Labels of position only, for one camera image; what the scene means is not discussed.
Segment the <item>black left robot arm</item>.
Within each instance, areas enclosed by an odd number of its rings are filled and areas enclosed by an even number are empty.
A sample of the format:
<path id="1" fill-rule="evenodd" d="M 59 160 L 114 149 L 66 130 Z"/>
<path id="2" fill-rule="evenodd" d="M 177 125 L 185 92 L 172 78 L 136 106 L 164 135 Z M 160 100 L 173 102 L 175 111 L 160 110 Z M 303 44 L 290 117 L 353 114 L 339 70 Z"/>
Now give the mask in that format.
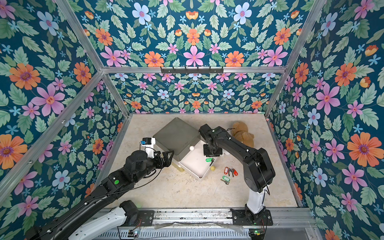
<path id="1" fill-rule="evenodd" d="M 68 240 L 81 225 L 98 211 L 134 189 L 135 184 L 153 170 L 169 167 L 174 151 L 156 151 L 153 158 L 143 150 L 134 151 L 124 166 L 110 173 L 92 193 L 61 217 L 45 226 L 34 226 L 26 233 L 27 240 Z"/>

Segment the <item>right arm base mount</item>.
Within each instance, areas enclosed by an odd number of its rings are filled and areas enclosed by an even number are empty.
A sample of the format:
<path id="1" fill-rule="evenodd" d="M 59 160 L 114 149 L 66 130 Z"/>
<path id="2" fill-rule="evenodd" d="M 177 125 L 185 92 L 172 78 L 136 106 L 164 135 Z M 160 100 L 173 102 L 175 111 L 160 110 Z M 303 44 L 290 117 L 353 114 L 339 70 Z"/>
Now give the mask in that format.
<path id="1" fill-rule="evenodd" d="M 260 193 L 250 190 L 244 210 L 230 209 L 233 224 L 238 226 L 272 226 L 271 212 L 264 204 L 265 197 L 269 194 L 268 186 L 264 187 Z"/>

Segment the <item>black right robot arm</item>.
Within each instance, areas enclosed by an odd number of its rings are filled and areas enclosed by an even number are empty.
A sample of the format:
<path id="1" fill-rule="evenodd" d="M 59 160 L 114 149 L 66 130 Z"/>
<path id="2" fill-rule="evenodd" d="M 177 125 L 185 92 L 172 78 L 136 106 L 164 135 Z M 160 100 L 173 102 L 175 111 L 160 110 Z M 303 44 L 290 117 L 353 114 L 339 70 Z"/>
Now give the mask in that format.
<path id="1" fill-rule="evenodd" d="M 265 149 L 246 146 L 222 127 L 212 129 L 205 124 L 200 127 L 199 134 L 205 142 L 203 153 L 206 157 L 219 157 L 227 151 L 243 164 L 244 180 L 250 190 L 261 193 L 272 183 L 276 172 Z"/>

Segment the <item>yellow drawer cabinet base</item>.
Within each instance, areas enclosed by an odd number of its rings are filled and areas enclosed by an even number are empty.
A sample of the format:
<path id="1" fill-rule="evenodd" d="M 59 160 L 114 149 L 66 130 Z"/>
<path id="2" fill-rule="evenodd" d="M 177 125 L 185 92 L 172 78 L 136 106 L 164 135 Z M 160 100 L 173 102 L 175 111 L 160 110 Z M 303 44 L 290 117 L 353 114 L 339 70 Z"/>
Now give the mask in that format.
<path id="1" fill-rule="evenodd" d="M 180 172 L 184 172 L 184 171 L 185 171 L 183 168 L 181 168 L 181 167 L 179 167 L 179 166 L 176 166 L 176 169 L 177 169 L 178 171 L 180 171 Z"/>

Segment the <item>white drawer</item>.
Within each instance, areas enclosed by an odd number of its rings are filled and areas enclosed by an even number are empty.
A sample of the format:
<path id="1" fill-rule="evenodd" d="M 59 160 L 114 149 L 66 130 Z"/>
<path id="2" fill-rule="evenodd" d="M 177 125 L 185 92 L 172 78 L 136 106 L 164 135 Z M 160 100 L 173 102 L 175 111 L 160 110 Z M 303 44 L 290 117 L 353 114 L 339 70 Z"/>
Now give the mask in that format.
<path id="1" fill-rule="evenodd" d="M 210 171 L 214 165 L 216 157 L 206 157 L 203 154 L 203 141 L 199 141 L 195 146 L 190 146 L 189 152 L 179 162 L 178 166 L 183 168 L 187 173 L 191 174 L 201 181 Z M 207 158 L 213 158 L 211 163 L 207 163 Z"/>

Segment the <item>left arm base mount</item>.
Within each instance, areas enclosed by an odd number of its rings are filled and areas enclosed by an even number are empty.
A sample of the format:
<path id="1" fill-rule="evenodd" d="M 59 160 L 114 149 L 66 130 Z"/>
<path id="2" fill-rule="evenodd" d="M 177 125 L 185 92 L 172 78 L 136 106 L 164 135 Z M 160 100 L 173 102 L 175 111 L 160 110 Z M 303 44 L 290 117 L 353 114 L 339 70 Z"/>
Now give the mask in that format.
<path id="1" fill-rule="evenodd" d="M 112 229 L 116 229 L 118 237 L 121 238 L 123 232 L 120 231 L 120 227 L 123 226 L 133 228 L 128 230 L 128 238 L 137 238 L 141 232 L 141 227 L 152 225 L 154 214 L 154 211 L 139 210 L 132 201 L 125 201 L 107 214 L 79 227 L 70 235 L 69 239 L 93 240 Z"/>

